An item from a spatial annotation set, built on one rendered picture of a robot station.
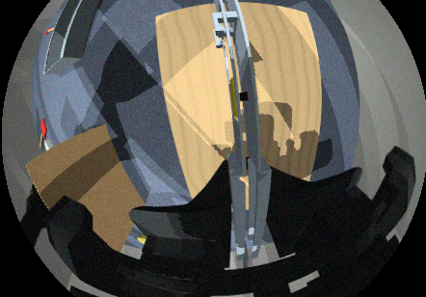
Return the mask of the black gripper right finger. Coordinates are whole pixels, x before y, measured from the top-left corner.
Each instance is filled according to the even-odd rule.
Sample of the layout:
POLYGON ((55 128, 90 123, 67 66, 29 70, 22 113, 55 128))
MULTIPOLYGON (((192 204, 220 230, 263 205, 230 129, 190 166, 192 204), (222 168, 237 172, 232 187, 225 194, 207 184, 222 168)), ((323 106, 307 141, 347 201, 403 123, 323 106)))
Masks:
POLYGON ((358 186, 363 173, 360 167, 356 167, 340 175, 308 182, 287 175, 280 169, 271 169, 271 195, 266 222, 279 257, 295 254, 293 246, 305 232, 317 207, 348 191, 354 184, 358 186))

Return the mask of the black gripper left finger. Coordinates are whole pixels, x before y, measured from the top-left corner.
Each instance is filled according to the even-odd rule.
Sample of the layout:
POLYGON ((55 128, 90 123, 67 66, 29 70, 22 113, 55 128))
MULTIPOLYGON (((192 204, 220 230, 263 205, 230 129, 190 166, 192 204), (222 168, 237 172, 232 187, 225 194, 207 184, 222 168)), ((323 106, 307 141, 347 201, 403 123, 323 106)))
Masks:
POLYGON ((158 236, 182 240, 209 240, 224 268, 231 254, 232 203, 227 160, 201 188, 192 202, 174 206, 137 206, 129 219, 145 237, 158 236))

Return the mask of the white rectangular block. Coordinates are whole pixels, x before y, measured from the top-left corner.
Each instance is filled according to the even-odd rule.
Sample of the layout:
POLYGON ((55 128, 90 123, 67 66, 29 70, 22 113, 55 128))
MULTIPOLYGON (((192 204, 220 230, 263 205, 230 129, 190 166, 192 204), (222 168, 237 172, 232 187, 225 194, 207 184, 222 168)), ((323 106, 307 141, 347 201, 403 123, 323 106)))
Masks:
POLYGON ((54 148, 54 146, 51 145, 51 141, 50 140, 45 140, 45 145, 46 145, 46 149, 54 148))

